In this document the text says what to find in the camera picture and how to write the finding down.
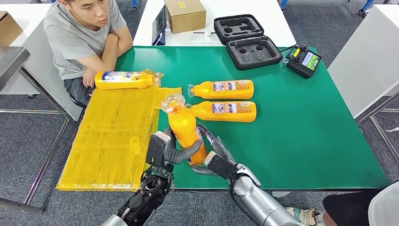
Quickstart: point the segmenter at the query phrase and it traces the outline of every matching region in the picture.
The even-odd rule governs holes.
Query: dark shorts
[[[94,90],[94,88],[86,88],[83,85],[83,77],[64,80],[64,87],[75,100],[81,102],[84,105],[88,104],[91,98],[90,95],[93,93]]]
[[[333,194],[323,200],[323,205],[338,226],[369,226],[368,206],[380,191]]]

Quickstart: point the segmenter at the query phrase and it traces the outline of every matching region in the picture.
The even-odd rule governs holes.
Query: shoe
[[[320,214],[317,210],[310,209],[310,210],[301,210],[295,207],[288,207],[286,208],[287,212],[291,214],[295,219],[297,219],[302,224],[306,226],[325,226],[325,224],[320,221],[316,222],[314,216]]]

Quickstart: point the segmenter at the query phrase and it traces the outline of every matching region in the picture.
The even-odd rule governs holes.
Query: yellow plastic bag
[[[136,191],[161,100],[181,88],[95,89],[56,188]]]

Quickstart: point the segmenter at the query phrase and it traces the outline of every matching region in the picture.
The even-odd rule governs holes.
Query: orange bottle
[[[256,105],[250,101],[204,101],[191,106],[191,110],[205,121],[253,122],[256,118]]]
[[[254,84],[251,80],[205,81],[200,85],[188,85],[189,97],[248,100],[253,95]]]
[[[144,89],[159,86],[160,73],[148,72],[97,72],[94,78],[99,89]]]
[[[169,126],[173,130],[177,141],[183,148],[194,144],[202,139],[197,128],[197,121],[193,112],[184,106],[185,99],[181,94],[170,94],[162,102],[162,110],[168,114]],[[207,156],[204,144],[192,155],[189,164],[201,165]]]

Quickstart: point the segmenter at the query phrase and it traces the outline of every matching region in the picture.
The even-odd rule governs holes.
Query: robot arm
[[[261,189],[261,183],[248,167],[235,162],[219,137],[213,136],[201,124],[198,124],[198,128],[211,143],[213,151],[204,161],[206,167],[192,167],[194,172],[226,179],[234,202],[258,226],[304,226]],[[140,189],[118,210],[118,214],[112,215],[102,226],[145,225],[162,207],[171,187],[174,189],[173,164],[179,164],[190,157],[201,143],[197,141],[192,147],[180,151],[176,150],[176,138],[172,132],[158,131],[151,135],[146,157],[150,167],[141,176]],[[243,210],[234,195],[243,199],[251,214]]]
[[[213,147],[204,161],[206,168],[223,177],[230,184],[230,195],[236,205],[258,226],[305,226],[299,223],[272,196],[261,189],[262,185],[251,170],[236,163],[220,138],[213,136],[204,126],[198,125]],[[248,214],[236,201],[239,196],[247,206]]]

